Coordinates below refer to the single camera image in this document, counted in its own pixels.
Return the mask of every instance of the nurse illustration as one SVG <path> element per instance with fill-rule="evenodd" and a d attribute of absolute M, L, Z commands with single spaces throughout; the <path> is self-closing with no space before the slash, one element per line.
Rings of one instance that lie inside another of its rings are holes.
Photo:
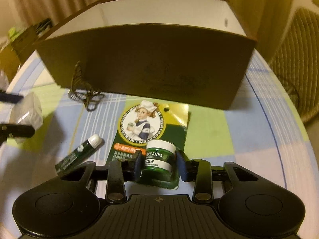
<path fill-rule="evenodd" d="M 135 123 L 128 123 L 127 130 L 131 131 L 130 137 L 135 140 L 147 140 L 154 136 L 155 129 L 152 127 L 147 118 L 155 118 L 158 103 L 151 103 L 143 100 L 140 105 L 135 108 L 137 119 Z"/>

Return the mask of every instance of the round black pad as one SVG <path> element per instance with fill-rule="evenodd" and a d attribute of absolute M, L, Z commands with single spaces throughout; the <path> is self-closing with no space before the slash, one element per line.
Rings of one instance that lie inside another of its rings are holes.
<path fill-rule="evenodd" d="M 57 215 L 68 211 L 73 205 L 70 195 L 52 193 L 42 196 L 35 203 L 35 207 L 43 214 Z"/>
<path fill-rule="evenodd" d="M 271 182 L 239 182 L 218 204 L 220 217 L 248 237 L 284 237 L 296 233 L 304 215 L 302 201 Z"/>
<path fill-rule="evenodd" d="M 99 214 L 99 200 L 80 182 L 49 181 L 17 198 L 17 225 L 37 237 L 64 237 L 83 230 Z"/>
<path fill-rule="evenodd" d="M 258 194 L 246 199 L 246 207 L 255 214 L 271 216 L 282 209 L 282 202 L 274 196 Z"/>

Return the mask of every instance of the box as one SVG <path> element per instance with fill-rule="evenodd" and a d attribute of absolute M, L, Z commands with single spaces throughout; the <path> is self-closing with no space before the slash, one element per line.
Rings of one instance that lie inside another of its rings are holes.
<path fill-rule="evenodd" d="M 13 77 L 16 75 L 18 68 L 21 64 L 18 55 L 16 54 L 11 43 L 9 43 L 0 52 L 0 68 L 4 70 L 7 75 L 9 83 L 12 81 Z"/>
<path fill-rule="evenodd" d="M 61 87 L 80 62 L 104 92 L 227 109 L 255 44 L 227 0 L 101 0 L 36 48 Z"/>
<path fill-rule="evenodd" d="M 38 39 L 34 27 L 27 28 L 0 52 L 0 68 L 11 82 L 20 65 L 34 52 L 33 43 Z"/>

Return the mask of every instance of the table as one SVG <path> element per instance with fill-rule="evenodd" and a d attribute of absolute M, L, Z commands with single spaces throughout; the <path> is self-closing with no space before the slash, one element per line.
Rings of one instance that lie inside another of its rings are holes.
<path fill-rule="evenodd" d="M 8 92 L 40 98 L 44 125 L 22 145 L 9 140 L 0 148 L 0 238 L 17 238 L 20 232 L 12 217 L 12 205 L 21 193 L 56 175 L 54 165 L 94 133 L 105 145 L 89 160 L 104 165 L 117 131 L 117 120 L 127 101 L 141 99 L 106 94 L 88 113 L 71 101 L 68 90 L 59 88 L 35 52 L 23 65 Z M 0 120 L 8 120 L 12 105 L 0 105 Z M 301 238 L 319 233 L 319 173 L 315 156 L 299 115 L 278 79 L 257 51 L 236 98 L 227 111 L 189 105 L 185 153 L 212 165 L 234 161 L 297 194 L 306 206 L 299 230 Z M 177 194 L 193 191 L 193 183 L 180 182 L 176 191 L 126 183 L 128 194 Z M 105 193 L 105 183 L 97 195 Z"/>

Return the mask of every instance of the white jar lid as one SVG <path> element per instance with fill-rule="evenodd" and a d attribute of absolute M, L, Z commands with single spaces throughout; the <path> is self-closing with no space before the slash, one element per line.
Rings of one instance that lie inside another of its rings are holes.
<path fill-rule="evenodd" d="M 164 140 L 158 140 L 158 139 L 149 141 L 147 143 L 146 150 L 148 148 L 162 148 L 167 151 L 170 151 L 172 154 L 174 154 L 176 151 L 176 146 L 174 144 Z"/>
<path fill-rule="evenodd" d="M 99 137 L 99 135 L 95 134 L 95 135 L 91 136 L 88 139 L 88 141 L 93 148 L 97 148 L 98 145 L 102 142 L 102 139 Z"/>

